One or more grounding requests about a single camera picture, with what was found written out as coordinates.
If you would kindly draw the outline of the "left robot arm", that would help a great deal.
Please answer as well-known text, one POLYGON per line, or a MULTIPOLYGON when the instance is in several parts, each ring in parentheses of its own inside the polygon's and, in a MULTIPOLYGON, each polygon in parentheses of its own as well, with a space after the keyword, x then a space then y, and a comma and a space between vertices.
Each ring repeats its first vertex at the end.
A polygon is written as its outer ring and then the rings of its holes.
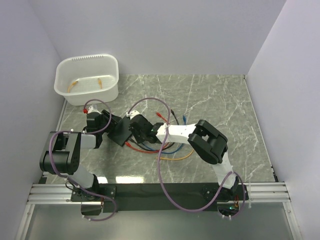
POLYGON ((103 194, 98 177, 80 165, 82 148, 98 149, 103 134, 123 146, 131 133, 127 131, 125 118, 110 114, 107 110, 84 110, 86 126, 81 132, 51 131, 42 151, 39 167, 43 172, 66 180, 76 200, 96 201, 103 194))

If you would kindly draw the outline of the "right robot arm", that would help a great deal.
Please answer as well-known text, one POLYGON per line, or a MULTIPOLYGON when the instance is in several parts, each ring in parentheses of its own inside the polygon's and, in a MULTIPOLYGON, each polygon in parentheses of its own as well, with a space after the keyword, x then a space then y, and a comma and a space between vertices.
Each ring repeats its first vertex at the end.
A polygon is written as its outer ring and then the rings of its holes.
POLYGON ((142 114, 129 116, 129 130, 138 143, 166 142, 190 145, 199 157, 213 165, 220 195, 230 200, 238 193, 239 178, 233 173, 228 156, 228 139, 206 120, 189 125, 151 124, 142 114))

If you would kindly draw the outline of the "black network switch box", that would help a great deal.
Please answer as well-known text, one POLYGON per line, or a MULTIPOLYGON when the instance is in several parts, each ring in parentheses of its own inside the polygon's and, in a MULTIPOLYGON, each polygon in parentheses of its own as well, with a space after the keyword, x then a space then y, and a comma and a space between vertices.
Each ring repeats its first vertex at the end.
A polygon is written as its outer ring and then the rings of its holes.
POLYGON ((133 135, 130 130, 130 119, 126 116, 123 118, 116 115, 112 116, 108 129, 107 137, 121 147, 123 147, 133 135))

